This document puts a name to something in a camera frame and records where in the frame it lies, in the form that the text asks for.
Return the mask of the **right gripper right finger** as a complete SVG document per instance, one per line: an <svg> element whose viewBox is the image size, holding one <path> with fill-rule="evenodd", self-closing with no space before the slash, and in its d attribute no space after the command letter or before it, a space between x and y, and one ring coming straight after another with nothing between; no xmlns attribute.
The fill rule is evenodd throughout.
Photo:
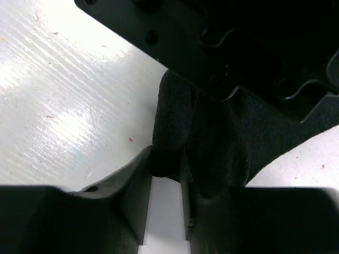
<svg viewBox="0 0 339 254"><path fill-rule="evenodd" d="M181 154L185 237L192 253L338 253L338 191L230 187L198 192Z"/></svg>

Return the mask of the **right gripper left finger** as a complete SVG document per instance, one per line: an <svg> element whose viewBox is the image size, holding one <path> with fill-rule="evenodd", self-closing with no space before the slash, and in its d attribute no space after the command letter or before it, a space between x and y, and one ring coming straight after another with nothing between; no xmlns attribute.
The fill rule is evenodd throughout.
<svg viewBox="0 0 339 254"><path fill-rule="evenodd" d="M1 186L1 253L137 253L144 242L151 148L78 192Z"/></svg>

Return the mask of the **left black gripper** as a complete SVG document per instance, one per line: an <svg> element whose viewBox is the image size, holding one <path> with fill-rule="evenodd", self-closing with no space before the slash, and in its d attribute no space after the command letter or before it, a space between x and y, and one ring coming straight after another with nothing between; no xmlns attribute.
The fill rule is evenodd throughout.
<svg viewBox="0 0 339 254"><path fill-rule="evenodd" d="M215 100L237 90L302 122L338 96L338 1L76 1Z"/></svg>

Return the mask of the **plain black sock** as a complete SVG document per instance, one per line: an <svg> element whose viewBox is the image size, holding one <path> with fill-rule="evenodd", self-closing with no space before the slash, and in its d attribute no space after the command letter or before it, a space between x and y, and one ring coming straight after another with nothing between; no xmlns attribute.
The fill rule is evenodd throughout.
<svg viewBox="0 0 339 254"><path fill-rule="evenodd" d="M171 71L159 85L152 173L175 175L181 152L200 194L245 186L282 154L338 125L338 99L324 99L304 123L293 123L246 92L217 102Z"/></svg>

